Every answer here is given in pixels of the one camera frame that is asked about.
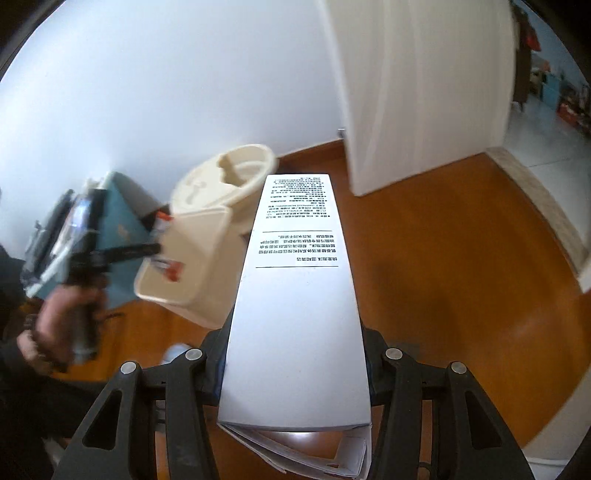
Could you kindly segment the person's left hand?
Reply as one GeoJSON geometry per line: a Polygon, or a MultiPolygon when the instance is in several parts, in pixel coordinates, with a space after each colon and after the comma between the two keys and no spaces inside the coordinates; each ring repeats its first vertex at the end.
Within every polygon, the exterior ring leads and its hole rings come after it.
{"type": "Polygon", "coordinates": [[[48,296],[34,325],[17,337],[26,364],[36,373],[49,375],[74,360],[73,335],[76,312],[95,306],[94,318],[103,317],[106,292],[102,287],[59,286],[48,296]]]}

